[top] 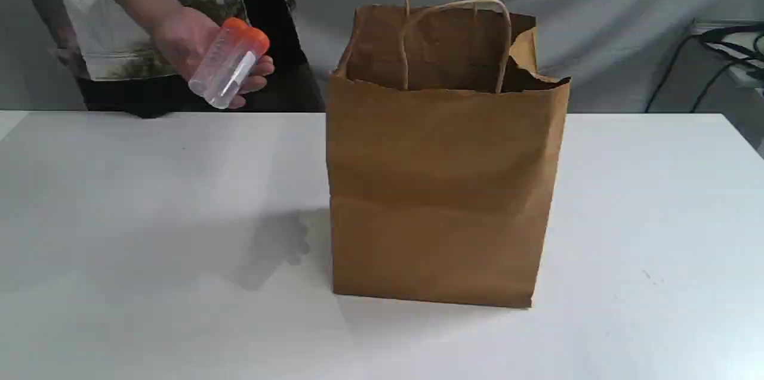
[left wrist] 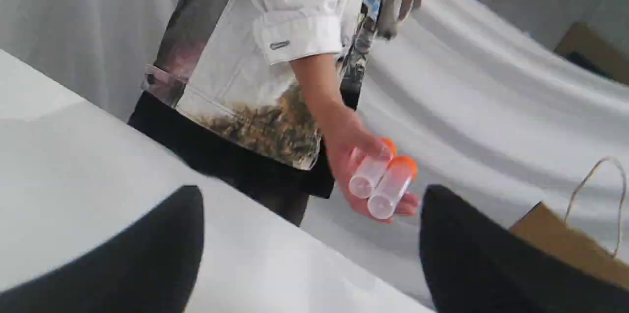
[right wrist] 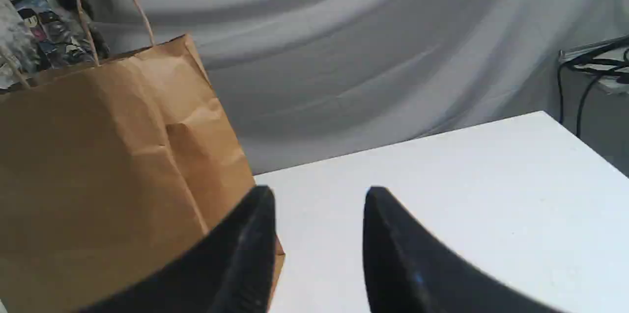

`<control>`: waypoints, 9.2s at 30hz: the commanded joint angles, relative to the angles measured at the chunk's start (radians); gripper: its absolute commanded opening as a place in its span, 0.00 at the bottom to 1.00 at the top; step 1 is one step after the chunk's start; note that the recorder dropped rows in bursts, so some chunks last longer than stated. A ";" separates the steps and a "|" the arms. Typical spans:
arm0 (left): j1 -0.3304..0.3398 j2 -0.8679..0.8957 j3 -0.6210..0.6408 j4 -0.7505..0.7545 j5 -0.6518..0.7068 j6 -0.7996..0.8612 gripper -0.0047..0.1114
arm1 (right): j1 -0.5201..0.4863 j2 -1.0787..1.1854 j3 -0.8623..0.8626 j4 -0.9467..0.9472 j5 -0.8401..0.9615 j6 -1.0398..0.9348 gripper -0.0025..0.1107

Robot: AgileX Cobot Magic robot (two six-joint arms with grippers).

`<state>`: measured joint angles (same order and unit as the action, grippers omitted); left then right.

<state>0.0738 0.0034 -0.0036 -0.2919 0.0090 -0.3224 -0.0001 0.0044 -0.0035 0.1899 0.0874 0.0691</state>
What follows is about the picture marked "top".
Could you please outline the person's right hand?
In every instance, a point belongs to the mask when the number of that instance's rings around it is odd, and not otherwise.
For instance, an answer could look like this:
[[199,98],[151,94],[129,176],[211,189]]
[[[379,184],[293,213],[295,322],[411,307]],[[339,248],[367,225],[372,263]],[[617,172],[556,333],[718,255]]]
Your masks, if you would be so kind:
[[[219,29],[210,17],[194,8],[183,7],[150,33],[150,36],[164,59],[175,68],[178,75],[189,81]],[[245,94],[265,89],[266,78],[274,72],[275,62],[265,55],[252,67],[229,108],[243,108],[246,105]]]

